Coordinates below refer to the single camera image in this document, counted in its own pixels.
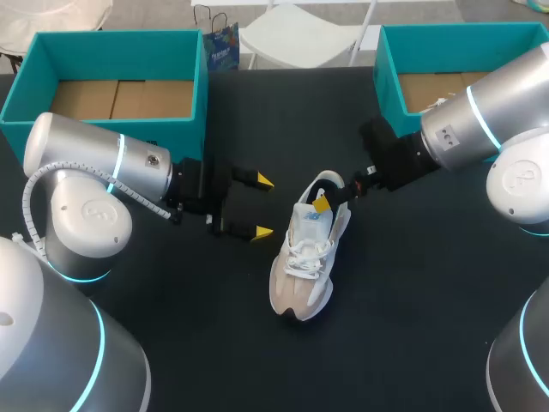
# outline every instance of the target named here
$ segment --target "new balance logo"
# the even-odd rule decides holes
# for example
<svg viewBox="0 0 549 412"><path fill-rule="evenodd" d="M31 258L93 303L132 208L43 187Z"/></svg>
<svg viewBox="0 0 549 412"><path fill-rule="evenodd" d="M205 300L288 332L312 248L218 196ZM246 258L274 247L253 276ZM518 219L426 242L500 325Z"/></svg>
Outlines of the new balance logo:
<svg viewBox="0 0 549 412"><path fill-rule="evenodd" d="M320 219L320 213L307 212L305 213L305 219L308 219L310 221L317 221L318 219Z"/></svg>

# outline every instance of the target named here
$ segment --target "white chair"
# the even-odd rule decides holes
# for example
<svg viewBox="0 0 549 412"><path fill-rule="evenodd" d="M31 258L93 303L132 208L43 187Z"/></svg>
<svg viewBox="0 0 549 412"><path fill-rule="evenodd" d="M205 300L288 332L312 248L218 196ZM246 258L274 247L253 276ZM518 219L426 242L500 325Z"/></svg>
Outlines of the white chair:
<svg viewBox="0 0 549 412"><path fill-rule="evenodd" d="M97 30L112 0L0 0L0 52L25 56L36 32Z"/></svg>
<svg viewBox="0 0 549 412"><path fill-rule="evenodd" d="M265 13L240 31L240 41L253 53L250 69L256 55L282 67L312 69L350 50L354 43L349 61L353 65L377 0L371 0L360 29L330 23L294 4L273 8L273 3L268 0Z"/></svg>

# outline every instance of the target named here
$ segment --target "shoe tongue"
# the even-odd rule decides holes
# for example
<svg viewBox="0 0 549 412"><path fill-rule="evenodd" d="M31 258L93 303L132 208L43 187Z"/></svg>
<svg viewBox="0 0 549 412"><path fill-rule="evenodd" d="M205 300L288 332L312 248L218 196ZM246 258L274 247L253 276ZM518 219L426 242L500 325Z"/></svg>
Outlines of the shoe tongue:
<svg viewBox="0 0 549 412"><path fill-rule="evenodd" d="M332 215L331 210L317 213L312 204L296 203L293 206L292 245L297 245L305 239L315 243L325 242L332 228Z"/></svg>

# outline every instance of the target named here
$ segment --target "metal screw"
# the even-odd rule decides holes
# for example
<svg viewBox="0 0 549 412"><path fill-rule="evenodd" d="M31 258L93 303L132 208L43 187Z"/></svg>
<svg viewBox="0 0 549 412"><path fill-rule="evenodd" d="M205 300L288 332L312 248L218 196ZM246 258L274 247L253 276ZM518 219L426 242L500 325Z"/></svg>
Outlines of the metal screw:
<svg viewBox="0 0 549 412"><path fill-rule="evenodd" d="M156 157L154 154L151 154L148 158L147 158L147 162L149 165L151 166L157 166L159 164L159 160L158 160L158 157Z"/></svg>

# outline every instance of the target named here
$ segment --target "white cloth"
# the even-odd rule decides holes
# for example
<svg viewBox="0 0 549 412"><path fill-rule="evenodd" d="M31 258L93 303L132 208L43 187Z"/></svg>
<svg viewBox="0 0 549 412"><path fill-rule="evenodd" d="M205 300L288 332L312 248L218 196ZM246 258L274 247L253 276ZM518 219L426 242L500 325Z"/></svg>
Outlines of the white cloth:
<svg viewBox="0 0 549 412"><path fill-rule="evenodd" d="M37 32L97 30L112 0L0 0L0 52L24 56Z"/></svg>

